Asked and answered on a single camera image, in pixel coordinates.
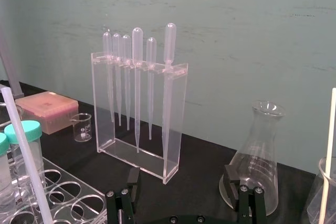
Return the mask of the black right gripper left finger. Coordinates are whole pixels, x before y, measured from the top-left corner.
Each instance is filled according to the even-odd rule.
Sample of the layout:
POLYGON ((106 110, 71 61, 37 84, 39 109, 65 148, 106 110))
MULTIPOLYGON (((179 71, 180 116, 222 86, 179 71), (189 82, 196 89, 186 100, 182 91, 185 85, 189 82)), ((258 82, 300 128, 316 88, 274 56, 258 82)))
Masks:
POLYGON ((140 178, 140 168, 133 167, 129 171, 124 188, 105 193, 107 223, 136 223, 134 214, 139 199, 140 178))

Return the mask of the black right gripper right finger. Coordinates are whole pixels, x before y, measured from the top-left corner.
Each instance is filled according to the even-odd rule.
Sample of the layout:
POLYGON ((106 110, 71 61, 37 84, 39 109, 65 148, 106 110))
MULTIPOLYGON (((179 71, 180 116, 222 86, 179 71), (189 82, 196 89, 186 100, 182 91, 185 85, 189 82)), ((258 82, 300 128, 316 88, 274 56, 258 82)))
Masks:
POLYGON ((261 187, 249 188, 240 184, 238 173, 232 165, 224 166, 224 188, 232 204, 233 210, 238 213, 238 223, 264 223, 264 190, 261 187))

